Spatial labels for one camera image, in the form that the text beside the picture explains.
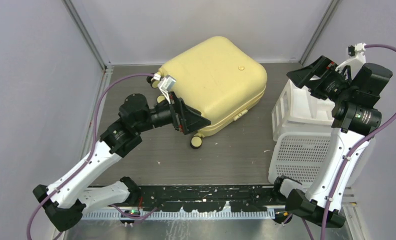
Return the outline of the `yellow hard-shell suitcase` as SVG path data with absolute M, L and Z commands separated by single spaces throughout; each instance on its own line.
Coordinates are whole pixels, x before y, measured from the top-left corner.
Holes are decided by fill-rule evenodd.
M 184 51 L 147 78 L 158 88 L 163 78 L 176 82 L 171 90 L 211 124 L 194 131 L 190 145 L 202 146 L 212 136 L 244 116 L 262 98 L 267 86 L 265 68 L 232 41 L 213 36 Z

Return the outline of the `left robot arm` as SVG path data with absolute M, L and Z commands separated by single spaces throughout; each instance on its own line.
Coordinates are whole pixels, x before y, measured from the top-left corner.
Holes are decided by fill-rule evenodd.
M 142 132 L 172 125 L 188 135 L 211 124 L 174 92 L 168 96 L 153 108 L 140 93 L 127 96 L 119 108 L 119 118 L 108 126 L 83 159 L 53 184 L 34 188 L 34 196 L 57 230 L 69 230 L 84 215 L 109 205 L 124 203 L 132 207 L 138 203 L 141 190 L 129 177 L 92 191 L 87 188 L 142 142 Z

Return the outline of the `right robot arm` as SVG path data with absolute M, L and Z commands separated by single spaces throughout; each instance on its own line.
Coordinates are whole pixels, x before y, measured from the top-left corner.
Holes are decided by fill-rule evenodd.
M 381 125 L 375 108 L 392 71 L 365 56 L 353 56 L 341 64 L 320 56 L 287 77 L 298 88 L 307 88 L 313 98 L 334 103 L 330 143 L 324 163 L 309 188 L 288 176 L 275 180 L 272 200 L 285 204 L 287 213 L 321 227 L 340 228 L 343 193 L 360 155 Z

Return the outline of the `white divided organizer tray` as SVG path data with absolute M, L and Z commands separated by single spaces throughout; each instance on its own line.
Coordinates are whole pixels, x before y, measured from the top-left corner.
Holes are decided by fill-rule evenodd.
M 287 132 L 330 132 L 334 102 L 317 99 L 288 80 L 272 109 L 273 140 Z

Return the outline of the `white perforated plastic basket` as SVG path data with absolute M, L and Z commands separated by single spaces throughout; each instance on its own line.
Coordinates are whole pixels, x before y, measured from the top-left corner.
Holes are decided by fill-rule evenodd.
M 286 132 L 276 142 L 268 170 L 268 181 L 282 175 L 309 188 L 323 166 L 328 152 L 330 133 Z

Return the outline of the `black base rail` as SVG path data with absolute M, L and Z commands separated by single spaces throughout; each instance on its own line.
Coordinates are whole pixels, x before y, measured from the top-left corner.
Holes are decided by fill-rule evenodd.
M 268 206 L 285 203 L 286 197 L 272 184 L 141 185 L 138 193 L 116 206 L 172 213 L 220 212 L 229 206 L 234 213 L 240 213 L 262 212 Z

